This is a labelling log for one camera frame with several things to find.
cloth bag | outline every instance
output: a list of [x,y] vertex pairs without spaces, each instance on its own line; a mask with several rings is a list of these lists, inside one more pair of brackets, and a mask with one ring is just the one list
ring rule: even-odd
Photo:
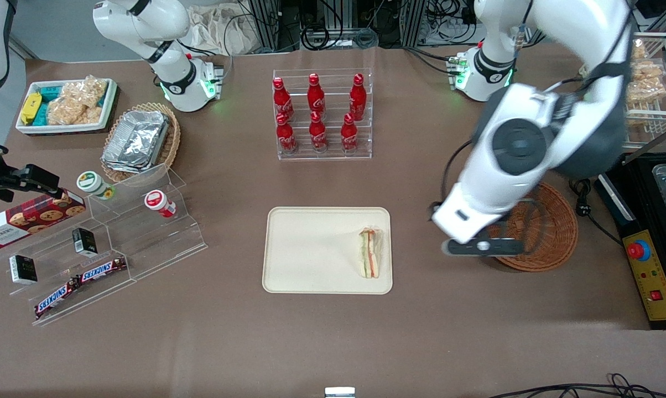
[[[254,30],[254,18],[252,15],[241,16],[229,26],[227,23],[237,15],[247,13],[251,9],[249,2],[220,3],[212,6],[191,6],[188,15],[191,19],[189,46],[201,50],[215,51],[220,54],[243,55],[251,53],[261,47],[257,32]],[[224,40],[227,40],[227,51],[225,51]]]

emergency stop button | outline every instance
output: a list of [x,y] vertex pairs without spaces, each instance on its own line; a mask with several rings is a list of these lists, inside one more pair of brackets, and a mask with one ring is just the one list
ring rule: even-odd
[[659,301],[662,300],[662,293],[660,290],[650,290],[650,300]]
[[647,261],[647,259],[650,258],[650,246],[648,246],[647,242],[642,239],[629,244],[626,249],[628,256],[631,257],[631,259]]

aluminum foil container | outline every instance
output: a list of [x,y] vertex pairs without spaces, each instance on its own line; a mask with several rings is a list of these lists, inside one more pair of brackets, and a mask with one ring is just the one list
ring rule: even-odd
[[124,115],[101,160],[110,169],[139,173],[158,160],[168,129],[161,112],[130,111]]

white tray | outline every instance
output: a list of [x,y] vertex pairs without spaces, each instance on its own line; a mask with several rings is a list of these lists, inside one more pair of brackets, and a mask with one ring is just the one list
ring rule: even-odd
[[[116,96],[117,85],[116,82],[111,78],[105,78],[103,80],[107,81],[107,89],[105,94],[105,103],[102,104],[102,114],[100,115],[100,121],[97,123],[89,124],[68,124],[68,125],[55,125],[55,126],[27,126],[21,120],[21,114],[19,113],[18,118],[16,119],[16,129],[25,135],[61,135],[61,134],[80,134],[83,132],[94,131],[97,129],[103,129],[107,126],[107,121],[110,120],[110,113],[112,104],[114,102],[114,97]],[[28,99],[28,96],[32,93],[40,91],[43,87],[52,87],[52,86],[62,86],[65,83],[71,83],[73,81],[82,81],[82,79],[77,80],[54,80],[54,81],[36,81],[31,83],[27,93],[25,93],[24,100],[21,101],[20,107],[23,108],[25,100]]]
[[[359,273],[364,227],[382,231],[379,278]],[[267,220],[262,286],[270,293],[384,295],[392,289],[389,212],[381,207],[275,207]]]

round wicker tray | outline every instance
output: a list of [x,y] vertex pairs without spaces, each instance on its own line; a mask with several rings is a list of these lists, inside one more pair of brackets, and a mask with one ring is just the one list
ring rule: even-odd
[[[176,120],[176,115],[174,115],[173,111],[171,111],[167,106],[160,103],[151,102],[136,105],[135,107],[128,110],[128,112],[129,111],[160,111],[164,115],[168,116],[169,124],[166,131],[166,139],[164,140],[163,146],[161,146],[161,152],[159,153],[158,161],[156,164],[166,163],[166,166],[171,167],[173,161],[176,159],[178,145],[181,143],[181,126],[179,126],[178,121]],[[105,148],[110,143],[111,138],[114,136],[114,129],[116,129],[116,126],[119,124],[124,115],[126,115],[126,112],[122,113],[118,120],[115,121],[112,125],[110,133],[107,135],[105,140]],[[115,183],[136,175],[136,173],[112,170],[104,163],[102,163],[102,169],[105,171],[106,176],[110,177],[110,180],[114,181]]]
[[[505,233],[515,239],[525,236],[525,250],[531,253],[496,259],[514,269],[540,272],[555,269],[571,257],[579,225],[570,204],[552,186],[540,183],[533,197],[536,203],[523,201],[513,208]],[[500,232],[497,225],[489,228],[491,237],[499,237]]]

